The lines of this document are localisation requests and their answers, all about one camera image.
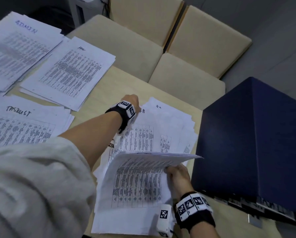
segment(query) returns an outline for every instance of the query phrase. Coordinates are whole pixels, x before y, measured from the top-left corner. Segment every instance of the gray sleeve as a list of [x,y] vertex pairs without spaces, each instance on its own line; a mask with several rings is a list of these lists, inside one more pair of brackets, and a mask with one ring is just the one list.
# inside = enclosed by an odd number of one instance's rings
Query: gray sleeve
[[0,148],[0,237],[81,238],[94,204],[90,168],[69,140]]

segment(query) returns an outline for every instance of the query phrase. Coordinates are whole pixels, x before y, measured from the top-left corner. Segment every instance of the light wood tabletop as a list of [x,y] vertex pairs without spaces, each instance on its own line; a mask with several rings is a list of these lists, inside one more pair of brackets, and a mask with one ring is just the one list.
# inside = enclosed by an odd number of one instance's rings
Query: light wood tabletop
[[[35,101],[43,105],[55,105],[47,101],[32,97],[30,95],[23,94],[18,91],[18,87],[13,88],[8,95],[15,94],[23,98]],[[103,78],[98,82],[95,88],[91,91],[87,97],[85,103],[79,112],[71,111],[71,114],[75,116],[71,128],[77,124],[80,124],[90,118],[103,114],[112,104],[117,103],[126,94],[136,94],[139,97],[140,105],[146,103],[149,98],[155,97],[163,103],[166,103],[178,110],[181,110],[192,116],[192,120],[195,122],[194,130],[198,134],[201,124],[202,111],[167,94],[164,91],[159,90],[151,86],[150,84],[135,78],[134,76],[112,66]],[[196,150],[196,144],[192,150],[194,154]],[[95,170],[100,164],[98,160],[93,167]],[[192,174],[193,161],[189,161],[188,170],[190,175]],[[214,210],[214,218],[217,225],[217,231],[221,238],[281,238],[275,222],[268,219],[263,219],[263,228],[257,228],[249,224],[247,221],[247,214],[239,211],[235,208],[229,207],[225,204],[221,204],[213,199],[208,199],[210,205]],[[93,222],[94,213],[90,216],[89,225],[85,234],[93,237],[126,237],[127,235],[99,235],[91,234],[91,225]],[[182,236],[188,237],[187,231],[183,231]]]

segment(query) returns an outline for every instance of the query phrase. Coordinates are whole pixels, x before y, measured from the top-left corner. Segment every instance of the dark blue box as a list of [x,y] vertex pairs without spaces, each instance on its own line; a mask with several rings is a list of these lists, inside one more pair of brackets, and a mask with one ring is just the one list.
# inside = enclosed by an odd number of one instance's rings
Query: dark blue box
[[246,79],[203,111],[196,154],[195,190],[296,212],[296,100]]

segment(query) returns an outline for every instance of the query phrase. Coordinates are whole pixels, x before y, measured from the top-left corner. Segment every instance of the white sensor device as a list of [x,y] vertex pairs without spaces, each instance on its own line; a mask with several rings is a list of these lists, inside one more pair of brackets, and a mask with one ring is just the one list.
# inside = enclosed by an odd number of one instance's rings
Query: white sensor device
[[159,212],[157,231],[162,237],[172,238],[171,229],[173,226],[172,206],[162,204]]

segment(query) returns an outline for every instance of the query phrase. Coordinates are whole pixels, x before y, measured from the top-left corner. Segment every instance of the chair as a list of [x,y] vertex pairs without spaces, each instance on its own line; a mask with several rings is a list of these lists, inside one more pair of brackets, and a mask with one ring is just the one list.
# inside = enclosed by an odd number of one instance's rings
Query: chair
[[115,67],[145,82],[163,53],[163,48],[154,42],[102,15],[96,15],[67,35],[74,36],[115,55]]
[[110,17],[163,47],[182,6],[183,0],[110,0]]
[[169,53],[162,55],[149,84],[201,110],[225,94],[224,82]]
[[182,18],[167,52],[216,78],[251,44],[251,39],[196,7],[187,7]]

